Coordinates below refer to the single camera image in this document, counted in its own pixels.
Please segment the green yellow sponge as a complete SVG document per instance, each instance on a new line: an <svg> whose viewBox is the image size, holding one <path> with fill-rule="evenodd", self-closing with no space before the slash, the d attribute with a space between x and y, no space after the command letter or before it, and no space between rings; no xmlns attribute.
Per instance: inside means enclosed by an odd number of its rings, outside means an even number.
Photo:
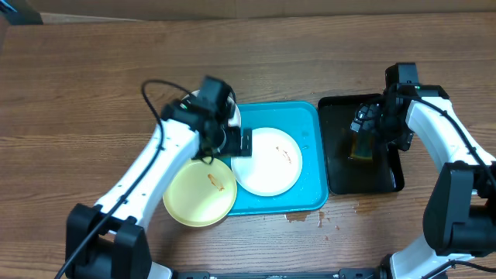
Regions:
<svg viewBox="0 0 496 279"><path fill-rule="evenodd" d="M371 133L354 133L350 158L354 160L372 160L374 152L374 136Z"/></svg>

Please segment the white plate with red smear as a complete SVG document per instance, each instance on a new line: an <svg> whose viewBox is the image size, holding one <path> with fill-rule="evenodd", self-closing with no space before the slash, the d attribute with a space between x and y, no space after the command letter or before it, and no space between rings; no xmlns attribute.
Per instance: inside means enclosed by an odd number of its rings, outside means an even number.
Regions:
<svg viewBox="0 0 496 279"><path fill-rule="evenodd" d="M182 98L182 101L188 101L193 96L197 97L199 90L193 91L191 95L185 96ZM227 98L227 102L231 107L231 116L228 118L228 127L240 127L241 126L241 114L239 107L236 102L233 100L233 96L229 95Z"/></svg>

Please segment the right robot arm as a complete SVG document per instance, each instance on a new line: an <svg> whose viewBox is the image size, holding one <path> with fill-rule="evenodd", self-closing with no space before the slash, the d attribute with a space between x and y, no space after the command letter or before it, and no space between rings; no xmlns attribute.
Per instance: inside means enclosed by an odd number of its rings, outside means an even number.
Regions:
<svg viewBox="0 0 496 279"><path fill-rule="evenodd" d="M385 72L381 95L362 103L351 130L376 143L407 151L418 136L439 177L422 217L423 233L387 255L375 278L445 278L450 268L470 267L495 252L495 158L463 126L439 85L421 84L414 63L396 63Z"/></svg>

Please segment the white plate with brown smear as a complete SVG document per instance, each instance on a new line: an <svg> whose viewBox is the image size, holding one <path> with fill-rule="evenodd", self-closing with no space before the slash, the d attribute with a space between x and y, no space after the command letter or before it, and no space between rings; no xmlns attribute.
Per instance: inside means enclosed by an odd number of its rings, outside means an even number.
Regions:
<svg viewBox="0 0 496 279"><path fill-rule="evenodd" d="M231 159L237 182L249 193L271 197L285 193L300 177L301 150L286 132L275 128L252 131L252 155Z"/></svg>

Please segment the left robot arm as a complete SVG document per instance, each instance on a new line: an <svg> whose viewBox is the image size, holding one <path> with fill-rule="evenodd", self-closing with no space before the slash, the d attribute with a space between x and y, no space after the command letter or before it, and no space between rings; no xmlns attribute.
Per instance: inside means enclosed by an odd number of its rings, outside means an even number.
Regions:
<svg viewBox="0 0 496 279"><path fill-rule="evenodd" d="M248 157L252 132L242 129L236 93L207 76L198 91L153 109L156 128L124 176L93 206L78 203L66 223L64 265L57 277L177 278L152 260L146 231L159 201L189 160L211 165Z"/></svg>

